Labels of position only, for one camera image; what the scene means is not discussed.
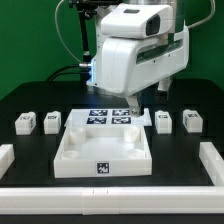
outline black table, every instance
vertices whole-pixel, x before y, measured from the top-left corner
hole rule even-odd
[[[126,108],[125,99],[87,92],[79,82],[32,82],[19,86],[0,101],[0,145],[14,144],[15,161],[0,180],[0,187],[111,187],[111,186],[212,186],[198,158],[199,144],[211,141],[220,154],[224,150],[224,92],[208,80],[174,80],[167,101],[156,97],[157,86],[146,89],[142,102],[149,108],[152,127],[145,127],[153,159],[152,176],[55,179],[53,160],[63,136],[45,135],[47,112],[60,111],[62,124],[71,109]],[[189,134],[182,124],[185,109],[197,110],[203,132]],[[158,135],[155,112],[168,111],[171,135]],[[33,111],[37,126],[30,136],[17,136],[14,122],[21,113]],[[0,223],[223,223],[224,215],[47,215],[0,216]]]

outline green wall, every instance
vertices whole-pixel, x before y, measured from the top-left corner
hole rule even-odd
[[[45,80],[54,70],[76,63],[56,34],[54,11],[59,0],[1,1],[0,7],[0,99],[18,85]],[[190,33],[190,61],[178,78],[211,79],[224,89],[224,1],[216,0],[215,17]],[[186,23],[210,12],[209,0],[186,0]],[[69,48],[81,58],[76,10],[63,5],[60,27]],[[95,52],[94,21],[88,21],[90,48]]]

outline white border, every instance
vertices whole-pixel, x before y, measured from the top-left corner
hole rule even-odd
[[[224,161],[212,143],[200,158],[214,187],[1,188],[0,214],[224,213]]]

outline white robot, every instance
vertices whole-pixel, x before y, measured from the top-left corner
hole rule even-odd
[[[185,0],[118,1],[69,0],[69,4],[78,9],[84,43],[87,35],[83,19],[96,16],[97,53],[91,64],[84,60],[91,69],[89,90],[126,98],[131,115],[139,116],[138,93],[157,82],[158,90],[168,91],[170,76],[187,66]],[[213,16],[215,2],[210,1],[211,14],[189,28]],[[88,44],[84,52],[88,55]]]

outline open white box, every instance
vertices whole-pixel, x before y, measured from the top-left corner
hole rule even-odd
[[[150,175],[143,126],[68,126],[54,160],[56,178]]]

